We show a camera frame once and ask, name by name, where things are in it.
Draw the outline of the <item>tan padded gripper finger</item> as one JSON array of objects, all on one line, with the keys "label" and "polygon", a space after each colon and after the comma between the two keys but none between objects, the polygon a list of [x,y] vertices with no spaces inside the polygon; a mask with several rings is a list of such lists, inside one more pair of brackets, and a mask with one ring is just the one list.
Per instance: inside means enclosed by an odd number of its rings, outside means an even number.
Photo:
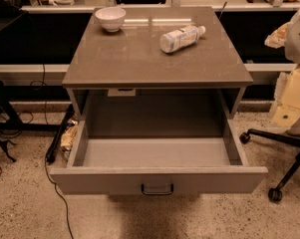
[{"label": "tan padded gripper finger", "polygon": [[278,49],[285,46],[286,37],[287,37],[287,30],[290,23],[287,22],[281,25],[278,29],[273,31],[264,41],[264,44],[267,47]]}]

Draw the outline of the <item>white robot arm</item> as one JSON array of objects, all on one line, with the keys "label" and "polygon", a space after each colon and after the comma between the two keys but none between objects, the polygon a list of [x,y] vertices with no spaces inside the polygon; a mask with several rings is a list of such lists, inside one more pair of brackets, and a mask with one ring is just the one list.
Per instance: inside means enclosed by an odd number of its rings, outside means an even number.
[{"label": "white robot arm", "polygon": [[300,8],[291,20],[269,35],[264,44],[285,49],[285,57],[297,65],[286,77],[286,84],[276,86],[278,97],[272,107],[272,121],[281,127],[291,127],[300,119]]}]

